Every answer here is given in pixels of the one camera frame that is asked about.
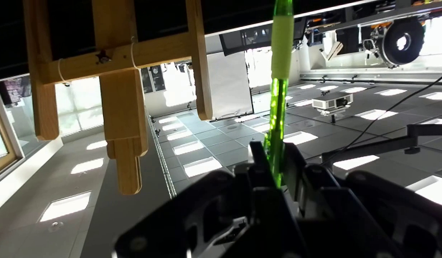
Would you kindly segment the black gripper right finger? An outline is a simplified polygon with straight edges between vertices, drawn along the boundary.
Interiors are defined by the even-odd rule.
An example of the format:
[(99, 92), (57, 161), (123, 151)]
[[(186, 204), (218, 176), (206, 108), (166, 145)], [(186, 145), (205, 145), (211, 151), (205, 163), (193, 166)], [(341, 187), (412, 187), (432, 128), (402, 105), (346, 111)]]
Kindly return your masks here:
[(284, 145), (284, 184), (297, 206), (297, 226), (310, 258), (356, 258), (356, 249), (321, 190), (337, 187), (324, 168), (308, 166), (298, 148)]

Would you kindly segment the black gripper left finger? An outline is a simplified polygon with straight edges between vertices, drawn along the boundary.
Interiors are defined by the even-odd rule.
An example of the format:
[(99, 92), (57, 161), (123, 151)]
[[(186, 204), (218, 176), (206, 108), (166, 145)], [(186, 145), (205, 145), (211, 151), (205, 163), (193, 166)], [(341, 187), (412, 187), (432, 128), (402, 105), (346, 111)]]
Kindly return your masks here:
[(254, 168), (248, 173), (254, 200), (254, 244), (265, 258), (298, 258), (295, 226), (277, 188), (259, 143), (251, 143)]

